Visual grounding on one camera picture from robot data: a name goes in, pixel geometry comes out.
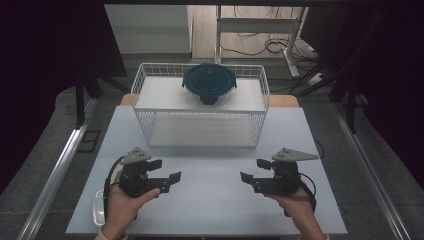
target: white table surface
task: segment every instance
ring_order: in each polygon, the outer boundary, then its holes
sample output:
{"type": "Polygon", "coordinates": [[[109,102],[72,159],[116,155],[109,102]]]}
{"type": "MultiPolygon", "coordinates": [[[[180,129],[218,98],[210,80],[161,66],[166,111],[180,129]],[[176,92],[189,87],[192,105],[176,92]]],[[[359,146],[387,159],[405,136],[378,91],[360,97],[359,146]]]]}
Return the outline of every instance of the white table surface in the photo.
{"type": "MultiPolygon", "coordinates": [[[[150,148],[132,107],[118,106],[86,186],[68,225],[69,234],[95,234],[91,199],[120,156],[135,147],[162,159],[149,177],[182,171],[170,192],[145,204],[129,234],[151,236],[279,236],[298,234],[283,209],[240,179],[240,171],[272,177],[256,166],[256,158],[271,160],[282,147],[318,154],[302,108],[270,108],[256,149],[150,148]]],[[[315,215],[324,232],[347,233],[321,160],[298,162],[299,171],[317,187],[315,215]]]]}

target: white wire basket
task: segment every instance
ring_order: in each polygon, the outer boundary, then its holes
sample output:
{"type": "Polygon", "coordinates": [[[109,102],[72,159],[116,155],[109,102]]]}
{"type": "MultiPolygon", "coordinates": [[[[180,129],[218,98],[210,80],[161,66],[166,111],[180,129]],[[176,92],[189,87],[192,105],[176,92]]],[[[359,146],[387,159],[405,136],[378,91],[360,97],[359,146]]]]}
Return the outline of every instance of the white wire basket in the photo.
{"type": "Polygon", "coordinates": [[[269,106],[265,70],[258,65],[222,65],[237,88],[225,104],[202,106],[183,88],[195,64],[143,63],[131,103],[150,146],[255,148],[269,106]]]}

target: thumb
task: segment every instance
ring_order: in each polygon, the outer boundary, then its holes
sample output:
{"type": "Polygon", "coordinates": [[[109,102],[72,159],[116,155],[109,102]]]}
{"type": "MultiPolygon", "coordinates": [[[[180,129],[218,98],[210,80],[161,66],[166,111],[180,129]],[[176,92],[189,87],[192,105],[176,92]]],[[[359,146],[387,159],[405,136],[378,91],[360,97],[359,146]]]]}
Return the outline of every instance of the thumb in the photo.
{"type": "Polygon", "coordinates": [[[137,203],[139,207],[142,207],[145,203],[155,199],[157,196],[159,196],[159,194],[160,194],[160,189],[155,188],[141,195],[140,197],[137,198],[137,203]]]}

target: metal rail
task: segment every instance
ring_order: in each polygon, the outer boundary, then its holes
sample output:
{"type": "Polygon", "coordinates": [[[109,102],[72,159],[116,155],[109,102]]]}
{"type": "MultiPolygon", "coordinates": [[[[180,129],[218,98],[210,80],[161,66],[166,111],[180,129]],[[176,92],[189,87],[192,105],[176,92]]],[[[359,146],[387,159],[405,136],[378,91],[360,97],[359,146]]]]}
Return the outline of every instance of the metal rail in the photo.
{"type": "Polygon", "coordinates": [[[393,231],[393,234],[398,240],[410,240],[411,237],[409,236],[408,231],[406,230],[405,224],[403,223],[403,220],[399,212],[397,211],[396,206],[394,205],[386,190],[384,189],[383,184],[380,182],[380,179],[374,171],[371,161],[370,159],[368,159],[365,150],[362,148],[358,137],[350,132],[349,127],[347,126],[344,120],[345,114],[341,105],[333,103],[332,107],[343,129],[343,132],[345,133],[346,138],[350,146],[352,147],[356,158],[358,159],[359,165],[364,171],[365,177],[371,187],[371,190],[374,192],[374,195],[378,203],[380,204],[383,214],[385,215],[390,225],[390,228],[393,231]]]}
{"type": "Polygon", "coordinates": [[[44,188],[38,197],[37,202],[32,208],[31,213],[29,214],[17,239],[34,239],[37,235],[37,232],[43,223],[44,217],[46,216],[47,211],[49,210],[50,205],[56,196],[57,190],[62,183],[66,171],[72,162],[72,158],[78,148],[78,144],[84,136],[96,104],[97,100],[95,99],[90,99],[87,103],[85,108],[86,119],[84,123],[82,124],[81,128],[75,129],[69,137],[69,140],[62,151],[62,154],[57,160],[56,166],[54,167],[49,179],[44,185],[44,188]]]}

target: hand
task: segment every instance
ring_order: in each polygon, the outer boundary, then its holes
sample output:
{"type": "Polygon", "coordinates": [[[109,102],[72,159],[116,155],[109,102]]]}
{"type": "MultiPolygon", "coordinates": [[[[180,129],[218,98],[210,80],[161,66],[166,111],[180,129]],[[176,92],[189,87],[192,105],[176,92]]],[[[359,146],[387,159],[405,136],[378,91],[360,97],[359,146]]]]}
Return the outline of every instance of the hand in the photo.
{"type": "Polygon", "coordinates": [[[121,239],[127,227],[137,216],[138,210],[148,201],[160,194],[160,189],[153,189],[138,198],[127,196],[118,186],[121,171],[116,174],[114,185],[110,188],[107,219],[102,233],[108,239],[121,239]]]}
{"type": "Polygon", "coordinates": [[[302,240],[323,240],[327,238],[315,218],[309,196],[305,190],[299,188],[288,197],[265,194],[264,196],[276,200],[280,207],[287,211],[302,234],[302,240]]]}

